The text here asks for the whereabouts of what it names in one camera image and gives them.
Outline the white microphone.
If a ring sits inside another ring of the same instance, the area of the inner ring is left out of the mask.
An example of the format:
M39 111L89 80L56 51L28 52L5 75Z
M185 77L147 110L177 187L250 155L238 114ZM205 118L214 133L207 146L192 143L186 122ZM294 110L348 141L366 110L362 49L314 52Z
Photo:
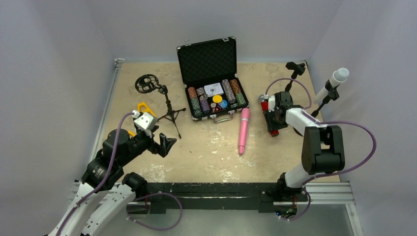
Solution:
M334 90L338 85L344 83L348 79L349 74L349 70L344 67L334 71L331 78L326 81L322 89L315 95L313 103L318 104L321 102L327 95L330 94L331 90Z

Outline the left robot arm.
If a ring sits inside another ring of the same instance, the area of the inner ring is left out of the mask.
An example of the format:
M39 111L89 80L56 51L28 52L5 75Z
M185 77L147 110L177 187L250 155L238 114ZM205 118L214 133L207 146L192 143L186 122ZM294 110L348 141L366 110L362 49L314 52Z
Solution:
M147 150L165 157L176 142L164 134L157 143L144 131L135 136L124 129L111 131L87 165L76 196L50 235L100 234L129 202L148 194L148 182L139 174L125 174L124 166Z

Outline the black tripod shock-mount stand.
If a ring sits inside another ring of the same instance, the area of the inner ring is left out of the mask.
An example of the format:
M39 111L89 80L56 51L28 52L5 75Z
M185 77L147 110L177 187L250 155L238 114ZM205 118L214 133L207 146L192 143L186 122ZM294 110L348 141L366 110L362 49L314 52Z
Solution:
M165 96L166 106L167 106L167 113L158 118L158 121L161 119L166 119L171 121L178 133L179 138L181 139L181 134L179 132L176 119L180 112L185 112L186 108L182 108L179 110L174 110L172 108L171 101L168 96L168 89L165 85L160 84L159 79L153 74L145 74L140 76L134 83L134 87L138 93L146 94L151 93L153 91L158 91L160 94Z

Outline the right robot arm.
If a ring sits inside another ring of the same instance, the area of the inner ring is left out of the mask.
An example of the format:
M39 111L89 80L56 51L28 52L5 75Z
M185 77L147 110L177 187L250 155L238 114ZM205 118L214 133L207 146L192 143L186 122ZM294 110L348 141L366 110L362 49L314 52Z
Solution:
M263 94L259 101L271 136L278 136L281 129L291 126L303 137L301 163L282 173L276 186L267 190L266 194L288 198L301 192L309 178L343 170L345 156L339 126L319 124L301 105L293 103L288 91L271 96Z

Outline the red glitter microphone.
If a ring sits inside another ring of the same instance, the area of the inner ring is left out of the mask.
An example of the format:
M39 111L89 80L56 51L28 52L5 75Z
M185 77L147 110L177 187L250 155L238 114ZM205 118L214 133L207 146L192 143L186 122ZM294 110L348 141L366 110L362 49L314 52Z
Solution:
M268 100L263 101L261 104L264 118L267 123L267 129L272 137L279 135L278 123L275 119L275 95L268 95Z

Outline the black round-base mic stand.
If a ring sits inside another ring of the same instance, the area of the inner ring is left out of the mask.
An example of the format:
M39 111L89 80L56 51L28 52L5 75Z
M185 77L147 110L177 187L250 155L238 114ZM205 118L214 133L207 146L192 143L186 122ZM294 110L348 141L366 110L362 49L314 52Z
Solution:
M339 98L337 87L338 85L333 87L331 82L327 81L325 87L315 97L315 101L321 100L321 104L312 115L307 113L301 105L294 105L287 111L285 120L300 136L304 136L306 127L326 128L327 125L321 124L314 115L317 115L325 104Z

